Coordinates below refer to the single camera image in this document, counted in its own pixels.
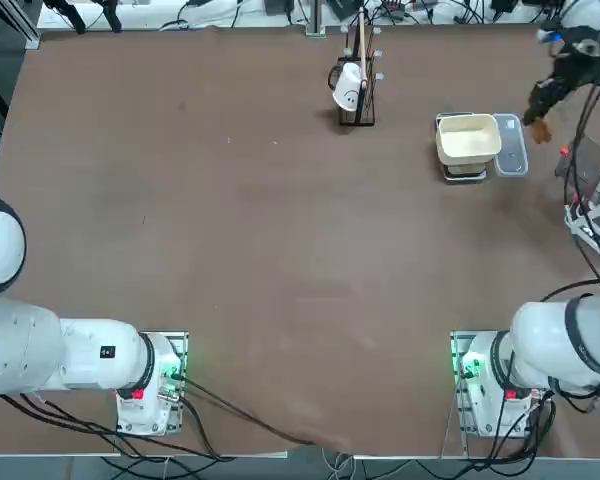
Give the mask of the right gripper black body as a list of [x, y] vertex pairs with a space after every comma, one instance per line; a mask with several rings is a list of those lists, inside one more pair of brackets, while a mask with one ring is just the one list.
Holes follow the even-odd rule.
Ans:
[[563, 28], [552, 78], [565, 88], [600, 82], [600, 33], [590, 27]]

